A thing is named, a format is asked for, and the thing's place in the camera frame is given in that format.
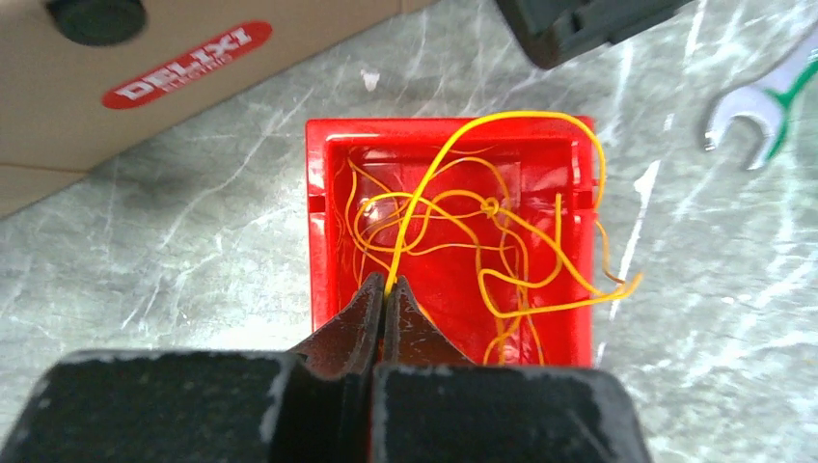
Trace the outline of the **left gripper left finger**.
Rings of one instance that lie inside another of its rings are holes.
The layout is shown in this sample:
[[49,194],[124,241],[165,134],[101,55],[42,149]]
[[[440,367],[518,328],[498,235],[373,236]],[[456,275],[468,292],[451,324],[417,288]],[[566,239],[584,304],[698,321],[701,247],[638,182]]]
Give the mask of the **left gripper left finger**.
[[80,350],[36,383],[5,462],[363,462],[384,278],[285,351]]

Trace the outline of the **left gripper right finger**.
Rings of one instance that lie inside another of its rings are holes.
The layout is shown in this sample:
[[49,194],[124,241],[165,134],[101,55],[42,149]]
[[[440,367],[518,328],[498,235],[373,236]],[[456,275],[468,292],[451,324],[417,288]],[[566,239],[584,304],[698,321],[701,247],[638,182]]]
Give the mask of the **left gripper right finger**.
[[406,362],[399,318],[417,301],[399,279],[373,370],[373,462],[649,462],[633,400],[593,368]]

